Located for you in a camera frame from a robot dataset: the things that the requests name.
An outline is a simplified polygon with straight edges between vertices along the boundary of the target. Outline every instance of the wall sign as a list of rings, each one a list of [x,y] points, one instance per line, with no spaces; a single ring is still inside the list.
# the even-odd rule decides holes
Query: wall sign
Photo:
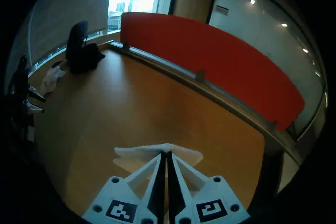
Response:
[[[221,12],[224,15],[228,15],[228,8],[224,8],[222,6],[216,5],[216,11]]]

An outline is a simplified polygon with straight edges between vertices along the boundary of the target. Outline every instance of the white tissue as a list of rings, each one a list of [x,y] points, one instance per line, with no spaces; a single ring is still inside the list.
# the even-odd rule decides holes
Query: white tissue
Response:
[[[203,154],[197,150],[190,150],[170,143],[133,148],[114,148],[114,151],[119,158],[115,158],[113,162],[131,173],[148,163],[161,151],[172,151],[191,166],[195,166],[203,159]]]

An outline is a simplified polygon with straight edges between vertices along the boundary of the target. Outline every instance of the window blind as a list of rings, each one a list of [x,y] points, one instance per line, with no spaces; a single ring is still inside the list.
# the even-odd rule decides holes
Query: window blind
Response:
[[[38,0],[30,23],[32,63],[67,42],[73,25],[86,20],[88,33],[107,30],[109,0]]]

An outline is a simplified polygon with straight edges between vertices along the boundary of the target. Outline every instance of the black object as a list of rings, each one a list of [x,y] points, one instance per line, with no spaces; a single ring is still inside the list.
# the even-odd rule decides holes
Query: black object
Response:
[[[147,208],[157,217],[157,223],[163,224],[165,216],[165,152],[161,152],[159,169],[153,184]]]
[[[177,178],[176,170],[174,168],[172,152],[167,153],[167,171],[168,171],[168,198],[169,202],[169,222],[175,224],[175,217],[183,209],[185,209],[186,204],[183,199],[181,187],[179,184],[179,179]]]
[[[66,59],[72,74],[96,69],[98,61],[105,57],[98,50],[97,44],[86,45],[88,26],[87,21],[82,21],[71,28],[66,46]]]
[[[38,99],[45,102],[35,88],[28,83],[28,72],[26,68],[27,56],[23,55],[18,63],[17,70],[14,72],[8,86],[8,114],[12,118],[17,131],[23,132],[23,140],[28,139],[28,126],[34,126],[33,115],[28,113],[27,97]]]

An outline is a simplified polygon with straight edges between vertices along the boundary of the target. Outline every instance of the building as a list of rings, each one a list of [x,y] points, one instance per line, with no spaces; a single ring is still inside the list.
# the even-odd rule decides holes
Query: building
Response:
[[[125,2],[117,3],[117,11],[125,12]]]
[[[136,0],[130,0],[130,1],[129,1],[129,7],[128,7],[127,12],[132,12],[133,1],[136,1]]]
[[[114,13],[111,13],[108,16],[108,31],[116,31],[120,30],[121,28],[121,12],[117,11]]]

